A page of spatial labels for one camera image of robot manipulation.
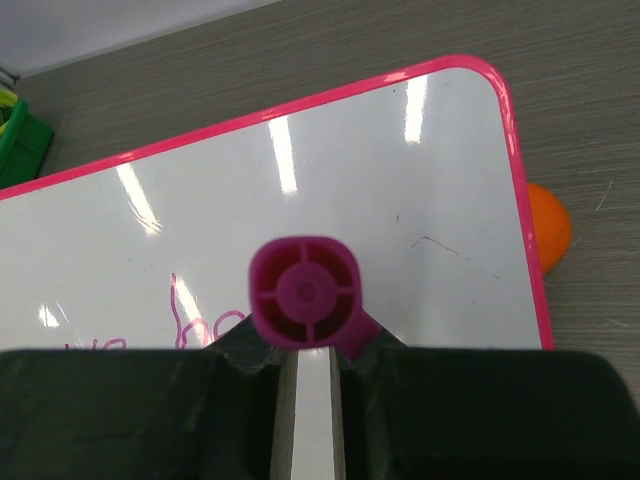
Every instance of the black plastic object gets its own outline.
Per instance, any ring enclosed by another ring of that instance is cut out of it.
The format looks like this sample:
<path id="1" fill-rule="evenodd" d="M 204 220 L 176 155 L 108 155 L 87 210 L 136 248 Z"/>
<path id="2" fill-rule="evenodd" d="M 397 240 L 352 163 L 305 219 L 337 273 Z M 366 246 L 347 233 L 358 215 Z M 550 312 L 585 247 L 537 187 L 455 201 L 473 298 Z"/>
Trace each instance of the black plastic object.
<path id="1" fill-rule="evenodd" d="M 0 355 L 0 479 L 268 479 L 283 355 L 245 320 L 191 351 Z"/>
<path id="2" fill-rule="evenodd" d="M 599 357 L 407 348 L 383 332 L 339 365 L 348 479 L 640 478 L 638 414 Z"/>

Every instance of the yellow object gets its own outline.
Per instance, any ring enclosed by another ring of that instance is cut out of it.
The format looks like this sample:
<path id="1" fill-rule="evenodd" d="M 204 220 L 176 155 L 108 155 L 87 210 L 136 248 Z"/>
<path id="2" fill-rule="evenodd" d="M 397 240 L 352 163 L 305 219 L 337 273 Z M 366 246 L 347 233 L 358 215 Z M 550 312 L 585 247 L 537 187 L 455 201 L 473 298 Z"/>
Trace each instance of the yellow object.
<path id="1" fill-rule="evenodd" d="M 547 274 L 569 251 L 571 220 L 553 193 L 534 183 L 527 186 L 540 266 L 542 273 Z"/>
<path id="2" fill-rule="evenodd" d="M 18 96 L 8 90 L 0 90 L 0 107 L 13 108 L 18 103 Z M 0 124 L 0 136 L 7 128 L 7 122 Z"/>

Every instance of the green plastic bin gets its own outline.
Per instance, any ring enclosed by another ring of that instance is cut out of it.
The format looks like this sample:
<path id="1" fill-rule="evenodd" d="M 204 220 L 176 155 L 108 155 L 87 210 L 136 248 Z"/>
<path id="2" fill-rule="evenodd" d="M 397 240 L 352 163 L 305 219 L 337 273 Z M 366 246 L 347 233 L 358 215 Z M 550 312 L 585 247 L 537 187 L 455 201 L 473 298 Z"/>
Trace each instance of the green plastic bin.
<path id="1" fill-rule="evenodd" d="M 29 113 L 27 102 L 18 100 L 0 136 L 0 188 L 33 180 L 53 130 Z"/>

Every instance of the marker scribble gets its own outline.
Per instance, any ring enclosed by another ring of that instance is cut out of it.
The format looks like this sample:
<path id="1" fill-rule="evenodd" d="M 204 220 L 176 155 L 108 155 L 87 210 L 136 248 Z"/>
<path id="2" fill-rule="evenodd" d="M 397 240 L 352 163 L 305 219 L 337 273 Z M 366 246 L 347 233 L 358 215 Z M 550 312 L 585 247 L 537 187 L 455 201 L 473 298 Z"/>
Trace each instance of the marker scribble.
<path id="1" fill-rule="evenodd" d="M 212 331 L 209 330 L 209 325 L 202 318 L 194 318 L 184 328 L 182 327 L 182 319 L 178 313 L 178 307 L 176 306 L 176 274 L 171 274 L 171 285 L 169 287 L 169 305 L 171 307 L 171 313 L 176 325 L 176 337 L 174 340 L 174 348 L 176 350 L 184 350 L 187 348 L 189 342 L 187 334 L 190 330 L 195 329 L 197 326 L 202 327 L 204 334 L 202 338 L 202 346 L 206 347 L 211 343 L 218 340 L 224 335 L 219 333 L 220 325 L 228 318 L 237 317 L 240 321 L 244 320 L 246 316 L 239 310 L 229 310 L 228 312 L 220 315 L 213 323 Z M 92 343 L 92 350 L 123 350 L 127 348 L 127 341 L 124 338 L 113 338 L 108 340 L 102 347 L 98 346 L 98 339 L 94 339 Z M 64 344 L 65 350 L 71 350 L 71 346 L 68 343 Z"/>

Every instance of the magenta plastic cap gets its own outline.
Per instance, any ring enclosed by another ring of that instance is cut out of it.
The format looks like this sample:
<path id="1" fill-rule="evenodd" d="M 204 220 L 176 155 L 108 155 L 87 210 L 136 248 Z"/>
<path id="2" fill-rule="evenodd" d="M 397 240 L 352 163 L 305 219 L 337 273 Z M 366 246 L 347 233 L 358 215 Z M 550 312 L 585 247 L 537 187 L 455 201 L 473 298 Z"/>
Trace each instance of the magenta plastic cap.
<path id="1" fill-rule="evenodd" d="M 267 243 L 251 262 L 249 296 L 256 330 L 278 348 L 331 345 L 356 359 L 380 331 L 362 309 L 355 257 L 332 238 Z"/>

